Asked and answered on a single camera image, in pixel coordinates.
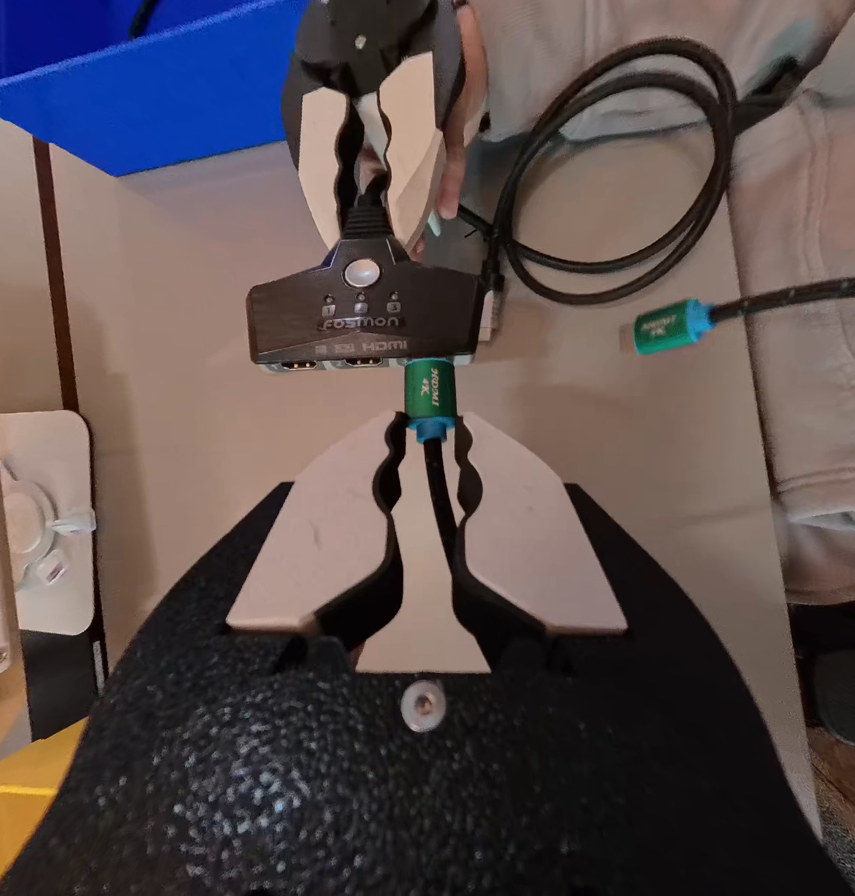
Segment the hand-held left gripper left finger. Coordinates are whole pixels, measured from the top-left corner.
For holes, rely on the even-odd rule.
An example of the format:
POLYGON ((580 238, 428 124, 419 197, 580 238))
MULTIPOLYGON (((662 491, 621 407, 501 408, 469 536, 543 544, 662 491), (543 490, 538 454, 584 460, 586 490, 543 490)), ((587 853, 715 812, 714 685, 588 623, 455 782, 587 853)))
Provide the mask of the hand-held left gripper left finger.
POLYGON ((299 474, 227 615, 232 630, 369 639, 396 617, 407 423, 383 411, 299 474))

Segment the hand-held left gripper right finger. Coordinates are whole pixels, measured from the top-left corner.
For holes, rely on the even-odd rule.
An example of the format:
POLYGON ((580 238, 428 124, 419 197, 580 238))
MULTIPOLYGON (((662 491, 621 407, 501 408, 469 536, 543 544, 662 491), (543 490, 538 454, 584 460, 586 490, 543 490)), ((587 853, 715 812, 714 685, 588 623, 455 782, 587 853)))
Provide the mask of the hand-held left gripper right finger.
POLYGON ((557 473, 474 412, 455 436, 466 587, 550 635, 620 635, 627 621, 557 473))

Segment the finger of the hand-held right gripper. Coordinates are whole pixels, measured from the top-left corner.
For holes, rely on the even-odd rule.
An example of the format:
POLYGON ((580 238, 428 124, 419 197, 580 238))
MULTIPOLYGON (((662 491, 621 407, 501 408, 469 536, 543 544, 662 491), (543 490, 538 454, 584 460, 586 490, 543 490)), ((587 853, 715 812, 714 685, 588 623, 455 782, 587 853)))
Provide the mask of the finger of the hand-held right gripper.
POLYGON ((377 107, 387 134, 389 224, 411 251, 433 210, 446 160, 444 135, 436 124, 433 52, 406 57, 383 80, 377 107))
POLYGON ((304 95, 298 174, 327 248, 341 240, 358 196, 357 163, 365 130, 351 99, 321 87, 304 95))

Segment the black video switch box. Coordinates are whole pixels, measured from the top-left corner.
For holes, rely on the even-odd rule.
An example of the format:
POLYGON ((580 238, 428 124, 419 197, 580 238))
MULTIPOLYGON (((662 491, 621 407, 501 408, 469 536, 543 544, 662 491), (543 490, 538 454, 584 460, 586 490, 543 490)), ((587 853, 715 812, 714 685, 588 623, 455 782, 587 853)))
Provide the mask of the black video switch box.
POLYGON ((251 358, 276 371, 466 364, 486 293, 478 276, 417 263, 393 237, 343 239, 320 265, 251 288, 251 358))

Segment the person's right hand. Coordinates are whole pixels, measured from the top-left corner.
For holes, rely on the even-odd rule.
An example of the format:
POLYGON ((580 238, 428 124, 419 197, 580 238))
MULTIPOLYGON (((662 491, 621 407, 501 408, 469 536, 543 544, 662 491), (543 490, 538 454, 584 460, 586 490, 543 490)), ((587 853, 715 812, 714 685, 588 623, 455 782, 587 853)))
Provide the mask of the person's right hand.
POLYGON ((440 232, 442 222, 457 216, 466 174, 466 151, 476 138, 480 121, 487 111, 487 54, 478 17, 469 4, 462 2, 457 5, 457 19, 465 80, 444 131, 445 168, 425 230, 434 235, 440 232))

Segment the blue plastic bin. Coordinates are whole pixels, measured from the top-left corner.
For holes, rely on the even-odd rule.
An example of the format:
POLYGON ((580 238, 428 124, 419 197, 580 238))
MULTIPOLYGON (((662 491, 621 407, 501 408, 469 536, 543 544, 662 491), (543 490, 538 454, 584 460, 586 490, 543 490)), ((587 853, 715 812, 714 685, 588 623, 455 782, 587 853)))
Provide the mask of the blue plastic bin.
POLYGON ((306 2, 0 1, 0 119, 113 176, 285 138, 306 2))

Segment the white plate with round knob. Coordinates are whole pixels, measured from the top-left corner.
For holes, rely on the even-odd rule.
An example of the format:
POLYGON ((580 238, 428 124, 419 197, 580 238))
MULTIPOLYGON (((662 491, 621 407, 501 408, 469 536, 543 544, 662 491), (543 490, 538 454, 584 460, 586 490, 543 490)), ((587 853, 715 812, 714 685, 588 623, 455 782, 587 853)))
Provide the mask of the white plate with round knob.
POLYGON ((0 414, 0 480, 20 629, 86 632, 97 521, 85 421, 65 409, 0 414))

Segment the black object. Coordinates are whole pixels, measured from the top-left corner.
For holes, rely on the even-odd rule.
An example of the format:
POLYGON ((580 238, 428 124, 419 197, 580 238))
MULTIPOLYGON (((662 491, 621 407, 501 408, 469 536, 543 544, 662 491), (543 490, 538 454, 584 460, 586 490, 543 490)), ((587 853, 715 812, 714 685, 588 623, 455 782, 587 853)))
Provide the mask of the black object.
POLYGON ((99 632, 22 631, 21 648, 31 739, 43 740, 85 719, 108 677, 99 632))

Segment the person's beige clothing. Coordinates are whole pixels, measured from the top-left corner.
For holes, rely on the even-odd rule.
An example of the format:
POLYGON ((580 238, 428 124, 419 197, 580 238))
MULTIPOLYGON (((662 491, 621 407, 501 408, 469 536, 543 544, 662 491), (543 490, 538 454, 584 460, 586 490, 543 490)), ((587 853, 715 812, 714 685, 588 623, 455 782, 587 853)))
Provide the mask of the person's beige clothing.
MULTIPOLYGON (((780 62, 788 102, 737 140, 728 192, 742 291, 855 276, 855 2, 477 1, 488 140, 530 129, 592 63, 644 39, 710 47, 740 98, 780 62)), ((786 597, 855 600, 855 298, 747 321, 786 597)))

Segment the yellow plastic bin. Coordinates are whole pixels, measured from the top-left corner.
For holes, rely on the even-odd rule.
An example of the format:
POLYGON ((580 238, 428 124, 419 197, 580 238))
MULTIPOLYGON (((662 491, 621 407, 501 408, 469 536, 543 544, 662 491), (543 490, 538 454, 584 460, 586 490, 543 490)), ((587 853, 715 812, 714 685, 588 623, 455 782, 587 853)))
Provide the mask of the yellow plastic bin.
POLYGON ((0 760, 0 879, 49 810, 87 722, 77 721, 0 760))

